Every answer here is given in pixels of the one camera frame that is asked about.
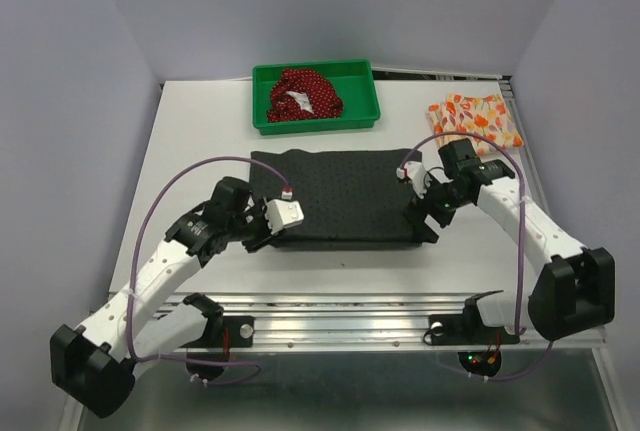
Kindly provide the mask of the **dark grey dotted skirt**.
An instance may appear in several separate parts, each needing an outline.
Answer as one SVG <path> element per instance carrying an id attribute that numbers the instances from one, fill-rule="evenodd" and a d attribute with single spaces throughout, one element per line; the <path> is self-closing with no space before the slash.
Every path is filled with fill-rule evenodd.
<path id="1" fill-rule="evenodd" d="M 420 246 L 403 216 L 414 195 L 397 181 L 406 149 L 283 153 L 251 158 L 281 172 L 304 213 L 301 225 L 271 245 L 288 251 L 376 251 Z"/>

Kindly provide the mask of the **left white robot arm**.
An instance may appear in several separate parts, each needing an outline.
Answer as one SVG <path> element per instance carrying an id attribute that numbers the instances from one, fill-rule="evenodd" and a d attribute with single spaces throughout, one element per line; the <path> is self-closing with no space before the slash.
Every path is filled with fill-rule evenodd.
<path id="1" fill-rule="evenodd" d="M 156 362 L 183 362 L 177 349 L 221 337 L 223 309 L 202 294 L 187 296 L 177 310 L 155 319 L 177 288 L 229 244 L 255 253 L 303 220 L 289 189 L 267 198 L 255 195 L 246 181 L 221 179 L 209 199 L 167 229 L 145 262 L 132 258 L 126 286 L 78 325 L 61 325 L 53 333 L 53 384 L 99 418 L 114 414 Z"/>

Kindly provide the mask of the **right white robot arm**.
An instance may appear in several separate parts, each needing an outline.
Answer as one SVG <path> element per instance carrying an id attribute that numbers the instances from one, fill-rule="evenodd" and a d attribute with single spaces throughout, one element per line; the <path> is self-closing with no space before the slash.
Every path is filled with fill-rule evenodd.
<path id="1" fill-rule="evenodd" d="M 437 232 L 451 224 L 458 209 L 474 205 L 492 218 L 517 246 L 517 286 L 475 294 L 458 314 L 436 317 L 428 332 L 435 345 L 472 344 L 494 331 L 510 343 L 527 330 L 554 342 L 610 323 L 615 316 L 615 261 L 604 248 L 590 249 L 563 231 L 526 194 L 515 161 L 504 155 L 482 161 L 473 136 L 441 147 L 446 179 L 424 164 L 405 158 L 396 177 L 413 196 L 404 211 L 419 241 L 434 244 Z"/>

